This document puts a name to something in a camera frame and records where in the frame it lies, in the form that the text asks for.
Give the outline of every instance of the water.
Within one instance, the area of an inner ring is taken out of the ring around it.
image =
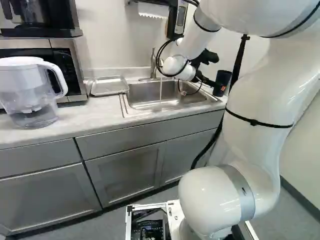
[[[8,114],[12,121],[20,127],[37,129],[54,123],[58,116],[56,114],[57,104],[55,102],[43,106],[38,111],[30,113],[16,112]]]
[[[162,97],[162,77],[160,77],[160,104],[161,104],[161,97]]]

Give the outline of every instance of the faucet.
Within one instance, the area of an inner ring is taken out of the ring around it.
[[[146,82],[146,81],[151,81],[151,80],[160,80],[160,78],[157,78],[157,59],[155,56],[155,50],[156,48],[153,47],[152,48],[152,53],[151,53],[151,58],[150,58],[150,62],[151,62],[151,73],[150,73],[150,78],[140,78],[138,81],[140,82]],[[160,67],[164,64],[164,61],[160,58],[159,59],[160,62]]]
[[[156,48],[153,47],[152,48],[152,53],[151,53],[151,58],[150,58],[150,62],[151,62],[151,73],[150,73],[150,79],[156,79],[157,78],[157,65],[156,65],[156,56],[155,56],[155,50]]]

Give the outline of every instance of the coffee maker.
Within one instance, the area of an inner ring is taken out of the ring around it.
[[[4,37],[82,36],[75,0],[0,0]]]

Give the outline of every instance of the metal tray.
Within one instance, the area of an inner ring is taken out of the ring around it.
[[[123,76],[100,76],[93,79],[90,93],[93,96],[106,96],[128,91],[129,86]]]

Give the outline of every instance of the black cup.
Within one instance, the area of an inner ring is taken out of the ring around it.
[[[213,88],[212,95],[222,97],[225,94],[227,85],[231,79],[232,72],[226,70],[219,70],[216,73],[215,83],[218,85]]]

